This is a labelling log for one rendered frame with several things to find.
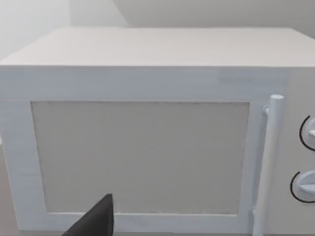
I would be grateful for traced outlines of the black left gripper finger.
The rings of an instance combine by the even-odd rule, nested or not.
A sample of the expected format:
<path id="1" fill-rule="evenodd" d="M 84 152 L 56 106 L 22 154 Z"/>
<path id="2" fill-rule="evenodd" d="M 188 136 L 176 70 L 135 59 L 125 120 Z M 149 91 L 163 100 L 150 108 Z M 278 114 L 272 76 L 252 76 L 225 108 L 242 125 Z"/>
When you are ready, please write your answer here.
<path id="1" fill-rule="evenodd" d="M 113 236 L 113 195 L 106 194 L 61 236 Z"/>

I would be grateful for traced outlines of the pale microwave door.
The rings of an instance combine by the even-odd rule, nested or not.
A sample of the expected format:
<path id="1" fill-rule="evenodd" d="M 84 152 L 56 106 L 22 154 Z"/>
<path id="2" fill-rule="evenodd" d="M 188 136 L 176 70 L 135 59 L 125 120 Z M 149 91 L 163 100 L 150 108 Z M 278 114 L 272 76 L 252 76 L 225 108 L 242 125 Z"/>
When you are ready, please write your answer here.
<path id="1" fill-rule="evenodd" d="M 18 229 L 64 231 L 105 193 L 119 233 L 249 233 L 263 107 L 289 69 L 0 65 Z"/>

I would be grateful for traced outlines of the pale microwave oven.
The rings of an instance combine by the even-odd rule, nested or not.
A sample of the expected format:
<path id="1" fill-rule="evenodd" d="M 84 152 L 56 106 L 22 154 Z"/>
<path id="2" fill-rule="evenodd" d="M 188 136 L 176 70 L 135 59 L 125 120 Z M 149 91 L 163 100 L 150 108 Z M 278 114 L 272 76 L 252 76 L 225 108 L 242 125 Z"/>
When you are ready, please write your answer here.
<path id="1" fill-rule="evenodd" d="M 264 235 L 314 235 L 315 204 L 290 193 L 297 173 L 315 170 L 315 152 L 299 140 L 307 117 L 315 118 L 315 40 L 292 29 L 62 28 L 13 53 L 0 65 L 258 66 L 289 69 Z M 263 156 L 256 166 L 256 204 Z"/>

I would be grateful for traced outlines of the pale microwave knob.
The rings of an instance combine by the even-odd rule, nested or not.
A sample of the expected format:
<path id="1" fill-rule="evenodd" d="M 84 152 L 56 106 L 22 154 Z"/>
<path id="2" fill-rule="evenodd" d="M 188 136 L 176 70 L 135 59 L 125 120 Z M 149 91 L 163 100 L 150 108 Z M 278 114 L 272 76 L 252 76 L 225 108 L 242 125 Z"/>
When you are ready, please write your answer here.
<path id="1" fill-rule="evenodd" d="M 315 204 L 315 170 L 295 173 L 289 189 L 292 197 L 298 202 Z"/>
<path id="2" fill-rule="evenodd" d="M 299 128 L 299 140 L 308 150 L 315 152 L 315 118 L 307 116 Z"/>

